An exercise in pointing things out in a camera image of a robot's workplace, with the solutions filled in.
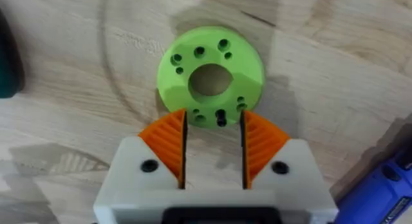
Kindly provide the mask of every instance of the screw hole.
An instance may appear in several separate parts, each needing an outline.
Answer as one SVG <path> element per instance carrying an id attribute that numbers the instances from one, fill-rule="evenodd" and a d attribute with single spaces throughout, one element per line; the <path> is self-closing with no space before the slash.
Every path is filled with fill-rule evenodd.
<path id="1" fill-rule="evenodd" d="M 175 54 L 171 57 L 170 62 L 173 66 L 180 65 L 180 61 L 182 60 L 182 56 L 180 54 Z"/>
<path id="2" fill-rule="evenodd" d="M 196 49 L 194 49 L 194 56 L 196 58 L 203 57 L 204 53 L 205 53 L 205 48 L 203 48 L 203 47 L 197 47 Z"/>
<path id="3" fill-rule="evenodd" d="M 244 109 L 247 108 L 247 105 L 244 103 L 239 104 L 236 109 L 238 110 L 238 112 L 243 111 Z"/>
<path id="4" fill-rule="evenodd" d="M 229 49 L 229 47 L 230 47 L 230 43 L 229 43 L 228 40 L 222 39 L 222 40 L 219 41 L 218 49 L 219 49 L 220 51 L 226 51 L 226 50 Z"/>
<path id="5" fill-rule="evenodd" d="M 182 74 L 183 73 L 183 68 L 182 67 L 177 67 L 176 68 L 176 73 L 177 74 Z"/>
<path id="6" fill-rule="evenodd" d="M 196 118 L 194 119 L 196 122 L 204 122 L 206 121 L 206 117 L 204 115 L 196 115 Z"/>
<path id="7" fill-rule="evenodd" d="M 242 96 L 238 97 L 238 103 L 243 103 L 245 101 L 245 98 Z"/>
<path id="8" fill-rule="evenodd" d="M 289 166 L 284 162 L 274 162 L 272 164 L 272 170 L 276 174 L 288 174 L 289 173 Z"/>
<path id="9" fill-rule="evenodd" d="M 159 168 L 159 163 L 156 160 L 145 160 L 140 166 L 140 170 L 145 173 L 152 173 Z"/>
<path id="10" fill-rule="evenodd" d="M 231 58 L 232 58 L 232 53 L 231 52 L 225 53 L 225 59 L 229 60 Z"/>

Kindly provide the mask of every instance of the wooden table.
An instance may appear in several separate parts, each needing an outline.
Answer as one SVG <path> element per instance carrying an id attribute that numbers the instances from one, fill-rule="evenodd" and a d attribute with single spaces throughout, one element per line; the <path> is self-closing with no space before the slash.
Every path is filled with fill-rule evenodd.
<path id="1" fill-rule="evenodd" d="M 0 101 L 3 224 L 94 221 L 119 141 L 166 113 L 156 90 L 164 51 L 197 26 L 232 28 L 258 50 L 267 84 L 255 111 L 309 141 L 336 198 L 412 132 L 412 0 L 0 0 L 0 8 L 27 78 L 22 93 Z M 190 128 L 188 188 L 240 188 L 239 143 L 237 127 Z M 409 212 L 398 223 L 411 220 Z"/>

